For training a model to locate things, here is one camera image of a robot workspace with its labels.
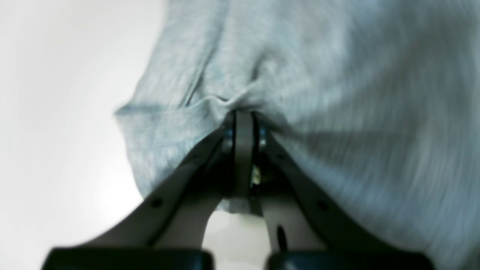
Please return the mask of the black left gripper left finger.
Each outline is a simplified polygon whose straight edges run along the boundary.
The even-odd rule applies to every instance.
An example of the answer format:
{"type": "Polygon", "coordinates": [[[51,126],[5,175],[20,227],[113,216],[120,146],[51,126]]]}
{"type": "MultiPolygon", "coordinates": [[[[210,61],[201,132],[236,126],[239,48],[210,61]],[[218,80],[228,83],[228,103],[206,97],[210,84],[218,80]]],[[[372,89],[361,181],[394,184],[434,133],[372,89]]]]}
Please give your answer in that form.
{"type": "Polygon", "coordinates": [[[225,199],[247,201],[254,117],[229,112],[128,217],[100,236],[50,251],[43,270],[214,270],[202,250],[207,223],[225,199]]]}

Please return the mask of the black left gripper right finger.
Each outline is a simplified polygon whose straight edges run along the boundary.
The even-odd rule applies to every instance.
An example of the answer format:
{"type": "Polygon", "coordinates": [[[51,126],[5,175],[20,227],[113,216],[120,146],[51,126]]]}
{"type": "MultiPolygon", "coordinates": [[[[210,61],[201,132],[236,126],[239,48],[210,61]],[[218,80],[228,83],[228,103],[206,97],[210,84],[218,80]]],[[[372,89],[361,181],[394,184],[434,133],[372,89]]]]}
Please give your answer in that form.
{"type": "Polygon", "coordinates": [[[266,270],[432,270],[418,252],[374,236],[299,169],[274,139],[267,119],[253,113],[252,185],[267,225],[266,270]]]}

